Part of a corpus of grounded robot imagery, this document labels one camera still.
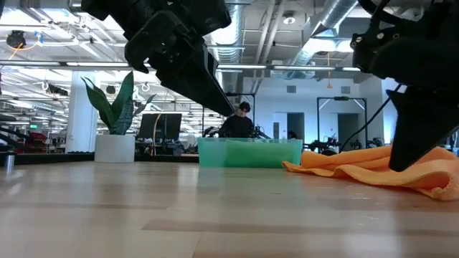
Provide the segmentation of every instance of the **white plant pot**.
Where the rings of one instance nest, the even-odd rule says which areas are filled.
[[[95,138],[95,162],[132,163],[135,152],[133,135],[98,135]]]

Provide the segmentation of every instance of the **black shirt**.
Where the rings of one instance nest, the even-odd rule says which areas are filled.
[[[233,115],[220,128],[220,137],[250,138],[253,133],[253,123],[250,118]]]

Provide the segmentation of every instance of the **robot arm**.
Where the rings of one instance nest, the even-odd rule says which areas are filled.
[[[354,66],[406,85],[388,91],[399,117],[390,168],[403,171],[459,126],[459,3],[434,3],[419,21],[388,14],[371,0],[359,0],[373,14],[368,31],[351,41]],[[394,25],[379,29],[379,23]]]
[[[101,20],[111,15],[123,28],[132,68],[148,73],[148,60],[164,87],[221,115],[234,112],[202,38],[231,24],[224,0],[82,0],[82,9]]]

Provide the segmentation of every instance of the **white column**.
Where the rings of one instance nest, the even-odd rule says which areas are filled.
[[[95,85],[99,85],[95,72],[74,71],[72,73],[66,153],[95,150],[98,112],[87,98],[86,86],[81,77],[87,77]]]

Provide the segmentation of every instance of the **computer monitor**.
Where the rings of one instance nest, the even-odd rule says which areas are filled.
[[[139,138],[153,138],[156,119],[159,114],[144,114],[142,116],[141,129],[138,132]],[[180,135],[182,114],[161,114],[156,124],[156,139],[178,140]]]

